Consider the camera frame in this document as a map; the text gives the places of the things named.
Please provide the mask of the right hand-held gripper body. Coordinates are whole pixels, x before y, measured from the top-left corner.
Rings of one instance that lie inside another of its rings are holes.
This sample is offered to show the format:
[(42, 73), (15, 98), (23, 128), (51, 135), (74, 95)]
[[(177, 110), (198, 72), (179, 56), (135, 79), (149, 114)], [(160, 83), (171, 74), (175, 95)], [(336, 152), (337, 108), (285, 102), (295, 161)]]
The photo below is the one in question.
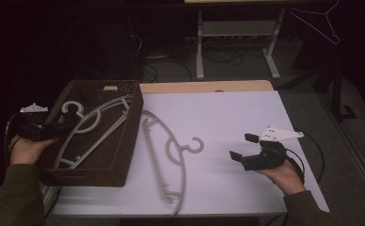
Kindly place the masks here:
[(261, 145), (259, 154), (244, 156), (245, 162), (242, 163), (245, 170), (271, 170), (280, 167), (288, 160), (297, 170), (303, 171), (303, 167), (289, 157), (287, 149), (282, 145), (282, 140), (303, 137), (302, 132), (289, 131), (272, 126), (268, 126), (258, 137)]

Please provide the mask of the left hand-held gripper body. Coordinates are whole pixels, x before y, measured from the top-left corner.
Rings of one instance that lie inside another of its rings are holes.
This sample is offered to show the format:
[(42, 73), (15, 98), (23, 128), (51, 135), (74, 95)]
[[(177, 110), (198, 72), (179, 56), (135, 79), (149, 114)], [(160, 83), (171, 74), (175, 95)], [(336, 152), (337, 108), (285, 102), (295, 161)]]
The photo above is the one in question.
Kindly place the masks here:
[(25, 122), (20, 126), (18, 135), (31, 141), (43, 141), (57, 137), (57, 131), (52, 124), (47, 124), (49, 109), (33, 103), (22, 107), (20, 113), (25, 116)]

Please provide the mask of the grey plastic clothes hanger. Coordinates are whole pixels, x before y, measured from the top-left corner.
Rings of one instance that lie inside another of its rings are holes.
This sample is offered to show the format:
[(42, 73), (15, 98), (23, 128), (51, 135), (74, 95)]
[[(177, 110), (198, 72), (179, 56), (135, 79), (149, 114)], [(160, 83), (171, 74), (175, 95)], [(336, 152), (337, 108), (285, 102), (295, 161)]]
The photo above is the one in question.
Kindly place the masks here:
[[(132, 94), (124, 95), (98, 106), (88, 114), (84, 114), (84, 107), (79, 102), (68, 101), (64, 103), (61, 107), (61, 111), (63, 113), (68, 113), (69, 106), (75, 105), (77, 107), (77, 111), (75, 112), (75, 114), (80, 118), (80, 121), (74, 126), (74, 128), (71, 130), (70, 134), (62, 144), (60, 151), (56, 157), (54, 168), (58, 169), (60, 164), (66, 164), (69, 169), (76, 169), (126, 121), (127, 115), (130, 111), (130, 104), (132, 102)], [(121, 116), (108, 128), (106, 132), (103, 133), (103, 135), (99, 139), (94, 142), (94, 144), (85, 153), (77, 156), (74, 161), (66, 159), (64, 157), (64, 153), (66, 152), (69, 143), (75, 135), (83, 135), (87, 134), (88, 132), (92, 132), (95, 128), (99, 126), (102, 120), (103, 112), (119, 105), (124, 106), (124, 110), (122, 111)]]
[[(142, 114), (146, 116), (146, 118), (142, 122), (142, 128), (143, 128), (144, 138), (146, 140), (146, 144), (150, 152), (151, 162), (154, 167), (154, 172), (156, 175), (157, 184), (159, 185), (160, 194), (165, 203), (167, 204), (172, 205), (173, 199), (176, 199), (177, 201), (173, 211), (167, 215), (169, 218), (173, 218), (179, 213), (183, 205), (183, 200), (186, 190), (186, 165), (183, 158), (183, 152), (188, 151), (189, 153), (200, 153), (203, 151), (205, 144), (201, 138), (192, 137), (192, 139), (199, 144), (197, 148), (192, 148), (189, 145), (181, 145), (174, 136), (174, 134), (172, 133), (172, 131), (167, 127), (167, 125), (163, 121), (161, 121), (157, 116), (155, 116), (152, 112), (150, 112), (149, 110), (143, 110)], [(165, 152), (167, 159), (180, 168), (181, 184), (180, 184), (180, 189), (178, 191), (172, 191), (167, 189), (167, 184), (165, 183), (165, 180), (163, 178), (160, 169), (160, 164), (156, 159), (156, 153), (151, 139), (151, 127), (154, 124), (159, 124), (166, 131), (167, 141), (165, 144)]]

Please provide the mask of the brown woven basket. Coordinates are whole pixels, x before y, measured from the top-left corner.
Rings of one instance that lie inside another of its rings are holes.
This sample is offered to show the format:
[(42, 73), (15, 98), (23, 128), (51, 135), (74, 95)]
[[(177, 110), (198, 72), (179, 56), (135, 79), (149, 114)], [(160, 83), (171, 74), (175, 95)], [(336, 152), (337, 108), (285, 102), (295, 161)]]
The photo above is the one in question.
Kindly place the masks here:
[[(61, 107), (68, 101), (79, 102), (84, 107), (84, 114), (88, 114), (98, 106), (128, 94), (133, 95), (133, 102), (130, 104), (126, 121), (76, 169), (69, 169), (66, 164), (60, 164), (58, 169), (54, 168), (60, 148), (70, 133), (62, 135), (59, 143), (44, 151), (39, 161), (40, 181), (43, 184), (47, 186), (124, 186), (134, 153), (144, 104), (137, 81), (72, 81), (58, 97), (48, 118), (50, 123), (60, 122), (59, 119), (63, 114)], [(72, 138), (64, 157), (74, 161), (77, 156), (85, 153), (121, 116), (123, 110), (123, 105), (105, 110), (97, 128)]]

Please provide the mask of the person's left hand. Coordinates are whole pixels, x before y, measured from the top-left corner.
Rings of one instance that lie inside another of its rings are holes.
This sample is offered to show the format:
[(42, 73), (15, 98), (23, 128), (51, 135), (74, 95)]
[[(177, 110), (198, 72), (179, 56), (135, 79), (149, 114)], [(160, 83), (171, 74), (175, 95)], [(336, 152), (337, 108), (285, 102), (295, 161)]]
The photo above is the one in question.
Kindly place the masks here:
[(11, 165), (34, 165), (38, 162), (43, 151), (57, 142), (58, 138), (31, 141), (23, 137), (15, 136), (8, 146), (10, 149), (9, 163)]

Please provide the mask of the person's right hand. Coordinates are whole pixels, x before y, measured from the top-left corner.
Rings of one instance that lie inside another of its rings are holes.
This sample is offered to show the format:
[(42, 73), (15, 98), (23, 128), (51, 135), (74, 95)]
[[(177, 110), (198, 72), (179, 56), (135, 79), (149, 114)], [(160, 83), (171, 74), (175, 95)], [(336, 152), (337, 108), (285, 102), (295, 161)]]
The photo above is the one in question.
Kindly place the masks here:
[(288, 160), (278, 168), (261, 169), (258, 173), (271, 180), (284, 195), (293, 195), (306, 190), (294, 166)]

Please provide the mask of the white table mat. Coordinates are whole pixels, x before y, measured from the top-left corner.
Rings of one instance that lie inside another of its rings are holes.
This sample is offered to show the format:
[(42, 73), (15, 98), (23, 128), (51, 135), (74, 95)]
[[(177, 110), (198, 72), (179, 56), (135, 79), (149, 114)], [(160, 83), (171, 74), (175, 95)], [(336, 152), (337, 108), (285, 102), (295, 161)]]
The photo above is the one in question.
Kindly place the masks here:
[[(183, 152), (186, 190), (175, 217), (256, 216), (285, 212), (282, 192), (266, 177), (246, 171), (230, 158), (260, 152), (245, 134), (261, 134), (268, 126), (291, 130), (292, 124), (275, 91), (147, 94), (149, 110), (172, 131), (181, 145), (197, 148), (192, 137), (203, 140), (200, 153)], [(167, 217), (175, 204), (163, 200), (150, 152), (144, 138), (142, 115), (134, 156), (124, 187), (77, 186), (63, 188), (54, 212), (74, 217)], [(156, 159), (167, 189), (178, 191), (180, 168), (167, 159), (166, 131), (151, 127)]]

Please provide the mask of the black metal stand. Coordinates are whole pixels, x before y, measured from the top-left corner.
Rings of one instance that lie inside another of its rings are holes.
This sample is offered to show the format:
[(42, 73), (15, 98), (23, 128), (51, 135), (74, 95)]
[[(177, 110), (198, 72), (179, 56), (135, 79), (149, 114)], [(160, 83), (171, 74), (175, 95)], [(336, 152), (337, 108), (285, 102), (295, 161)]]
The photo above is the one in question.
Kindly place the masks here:
[(345, 119), (355, 119), (352, 108), (341, 104), (342, 86), (342, 55), (339, 44), (334, 44), (314, 32), (309, 32), (296, 58), (294, 66), (305, 72), (295, 79), (277, 86), (277, 90), (292, 89), (305, 80), (317, 75), (312, 88), (315, 92), (325, 93), (329, 87), (331, 91), (331, 112), (338, 122)]

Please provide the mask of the white metal rack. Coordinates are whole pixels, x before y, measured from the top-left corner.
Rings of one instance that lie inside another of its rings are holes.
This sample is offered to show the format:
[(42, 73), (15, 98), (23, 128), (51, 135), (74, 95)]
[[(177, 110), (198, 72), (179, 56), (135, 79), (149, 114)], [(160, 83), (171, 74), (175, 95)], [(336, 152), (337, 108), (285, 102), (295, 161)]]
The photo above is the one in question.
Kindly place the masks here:
[(205, 20), (203, 9), (198, 11), (197, 24), (197, 52), (196, 73), (197, 79), (204, 79), (203, 68), (203, 38), (217, 37), (269, 37), (271, 40), (266, 48), (262, 49), (263, 57), (273, 79), (278, 80), (280, 74), (273, 59), (273, 51), (281, 29), (285, 8), (278, 9), (275, 19), (242, 19), (242, 20)]

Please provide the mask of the metal table frame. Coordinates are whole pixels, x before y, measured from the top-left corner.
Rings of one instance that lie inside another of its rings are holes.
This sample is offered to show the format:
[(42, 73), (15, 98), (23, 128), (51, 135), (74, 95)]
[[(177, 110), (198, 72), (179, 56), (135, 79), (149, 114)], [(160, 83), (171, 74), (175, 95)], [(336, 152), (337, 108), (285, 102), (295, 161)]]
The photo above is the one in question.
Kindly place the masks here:
[(40, 190), (43, 195), (44, 216), (47, 217), (55, 206), (61, 189), (61, 186), (40, 186)]

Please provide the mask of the metal floor rail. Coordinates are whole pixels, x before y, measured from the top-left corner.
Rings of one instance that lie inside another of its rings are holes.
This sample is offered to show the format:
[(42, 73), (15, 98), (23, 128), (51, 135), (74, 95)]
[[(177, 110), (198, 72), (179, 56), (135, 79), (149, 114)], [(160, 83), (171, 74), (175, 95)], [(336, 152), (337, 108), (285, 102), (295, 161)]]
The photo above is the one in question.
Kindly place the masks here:
[(323, 108), (328, 111), (328, 117), (332, 120), (334, 127), (336, 128), (343, 142), (345, 143), (348, 152), (353, 158), (354, 164), (357, 168), (357, 172), (359, 173), (365, 184), (365, 157), (360, 147), (356, 143), (357, 136), (355, 136), (347, 127), (348, 122), (358, 122), (358, 118), (353, 113), (349, 105), (345, 105), (343, 107), (343, 114), (333, 113), (332, 103), (328, 100), (328, 98), (324, 94), (321, 94), (319, 96), (319, 99), (323, 105)]

